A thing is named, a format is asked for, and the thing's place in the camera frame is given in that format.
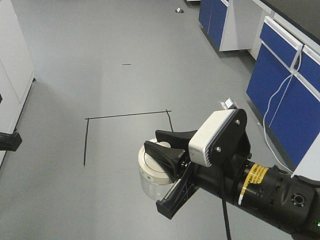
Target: white cable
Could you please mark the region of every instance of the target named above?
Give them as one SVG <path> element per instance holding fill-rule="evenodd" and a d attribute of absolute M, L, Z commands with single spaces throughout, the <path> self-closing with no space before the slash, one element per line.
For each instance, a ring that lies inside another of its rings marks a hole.
<path fill-rule="evenodd" d="M 287 92 L 287 90 L 288 90 L 288 87 L 289 87 L 289 85 L 290 85 L 290 83 L 291 83 L 291 80 L 292 80 L 294 74 L 297 73 L 297 72 L 299 71 L 300 67 L 301 67 L 301 58 L 302 58 L 302 55 L 301 55 L 301 52 L 300 52 L 300 53 L 299 53 L 299 65 L 298 65 L 297 69 L 295 70 L 295 72 L 293 72 L 293 74 L 291 74 L 291 78 L 290 78 L 288 84 L 286 85 L 286 88 L 285 88 L 285 90 L 284 90 L 284 92 L 283 92 L 283 94 L 282 94 L 281 100 L 280 100 L 280 102 L 279 102 L 279 104 L 278 104 L 278 106 L 277 106 L 277 108 L 276 108 L 276 110 L 275 110 L 275 112 L 274 112 L 274 114 L 273 114 L 273 117 L 272 117 L 272 119 L 271 119 L 271 121 L 270 121 L 269 127 L 271 127 L 271 124 L 272 124 L 272 122 L 273 122 L 274 119 L 275 119 L 275 116 L 276 116 L 276 114 L 277 114 L 277 112 L 278 112 L 278 110 L 279 110 L 279 107 L 280 107 L 280 105 L 281 105 L 281 103 L 282 103 L 282 100 L 284 99 L 284 97 L 285 97 L 285 95 L 286 95 L 286 92 Z"/>
<path fill-rule="evenodd" d="M 272 94 L 272 96 L 269 98 L 268 107 L 267 107 L 267 109 L 266 109 L 266 112 L 265 112 L 265 114 L 264 114 L 264 116 L 263 116 L 263 121 L 262 121 L 262 124 L 263 124 L 263 133 L 264 133 L 264 140 L 265 140 L 266 145 L 268 146 L 268 148 L 270 149 L 270 151 L 271 151 L 272 154 L 274 155 L 274 157 L 275 157 L 275 159 L 277 160 L 277 162 L 278 162 L 283 168 L 285 168 L 286 170 L 288 170 L 290 173 L 293 173 L 293 171 L 291 171 L 288 167 L 286 167 L 285 165 L 283 165 L 283 164 L 280 162 L 280 160 L 278 159 L 277 155 L 275 154 L 275 152 L 273 151 L 273 149 L 271 148 L 271 146 L 270 146 L 270 144 L 269 144 L 269 142 L 268 142 L 267 132 L 266 132 L 266 117 L 267 117 L 267 114 L 268 114 L 269 109 L 270 109 L 270 104 L 271 104 L 272 98 L 280 91 L 280 89 L 281 89 L 282 86 L 285 84 L 285 82 L 286 82 L 288 79 L 290 79 L 290 81 L 289 81 L 289 83 L 288 83 L 288 85 L 287 85 L 287 87 L 286 87 L 286 89 L 285 89 L 285 91 L 284 91 L 284 93 L 283 93 L 283 95 L 282 95 L 282 98 L 281 98 L 281 100 L 280 100 L 280 102 L 279 102 L 279 104 L 278 104 L 278 106 L 277 106 L 277 109 L 276 109 L 276 111 L 275 111 L 275 113 L 274 113 L 274 115 L 273 115 L 273 117 L 272 117 L 272 120 L 271 120 L 271 123 L 272 123 L 272 121 L 274 120 L 274 118 L 275 118 L 275 116 L 276 116 L 276 113 L 277 113 L 277 111 L 278 111 L 278 109 L 279 109 L 279 107 L 280 107 L 280 104 L 281 104 L 281 102 L 282 102 L 282 100 L 283 100 L 283 98 L 284 98 L 284 96 L 285 96 L 285 94 L 286 94 L 286 92 L 287 92 L 287 90 L 288 90 L 289 84 L 290 84 L 290 82 L 291 82 L 294 74 L 297 73 L 297 72 L 299 71 L 299 69 L 300 69 L 300 66 L 301 66 L 301 58 L 302 58 L 302 54 L 301 54 L 301 52 L 300 52 L 300 54 L 299 54 L 299 65 L 298 65 L 298 68 L 297 68 L 293 73 L 291 73 L 289 76 L 287 76 L 287 77 L 282 81 L 282 83 L 280 84 L 279 88 L 278 88 L 278 89 L 274 92 L 274 94 Z"/>

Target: white cabinet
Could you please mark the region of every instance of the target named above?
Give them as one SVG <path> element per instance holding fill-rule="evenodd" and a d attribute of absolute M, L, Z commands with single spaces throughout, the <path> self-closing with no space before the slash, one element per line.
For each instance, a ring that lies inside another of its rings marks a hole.
<path fill-rule="evenodd" d="M 263 14 L 252 0 L 202 0 L 199 21 L 219 51 L 247 50 Z"/>
<path fill-rule="evenodd" d="M 34 79 L 34 64 L 10 0 L 0 0 L 0 132 L 11 134 Z M 0 163 L 5 155 L 0 151 Z"/>
<path fill-rule="evenodd" d="M 0 40 L 0 60 L 21 102 L 34 64 L 10 0 L 0 0 Z"/>
<path fill-rule="evenodd" d="M 257 31 L 256 31 L 256 35 L 255 35 L 255 39 L 252 45 L 251 49 L 248 49 L 248 52 L 251 54 L 251 56 L 257 60 L 258 54 L 259 54 L 259 50 L 262 44 L 262 41 L 260 39 L 260 34 L 261 34 L 261 30 L 262 27 L 264 25 L 264 20 L 266 16 L 271 16 L 271 10 L 270 11 L 265 11 L 264 9 L 261 10 L 261 16 L 260 16 L 260 21 L 258 23 L 258 27 L 257 27 Z"/>
<path fill-rule="evenodd" d="M 0 94 L 2 96 L 2 101 L 0 103 L 0 132 L 7 133 L 12 125 L 12 121 L 15 118 L 20 103 L 1 63 L 0 86 Z"/>

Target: screw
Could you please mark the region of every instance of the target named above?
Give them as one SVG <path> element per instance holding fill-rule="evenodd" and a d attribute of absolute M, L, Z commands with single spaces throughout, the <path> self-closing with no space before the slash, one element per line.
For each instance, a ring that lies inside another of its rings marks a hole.
<path fill-rule="evenodd" d="M 185 161 L 181 162 L 181 167 L 182 167 L 182 168 L 187 168 L 188 165 L 189 165 L 188 162 L 185 162 Z"/>
<path fill-rule="evenodd" d="M 215 151 L 216 151 L 217 153 L 221 153 L 221 147 L 217 146 L 217 147 L 215 148 Z"/>

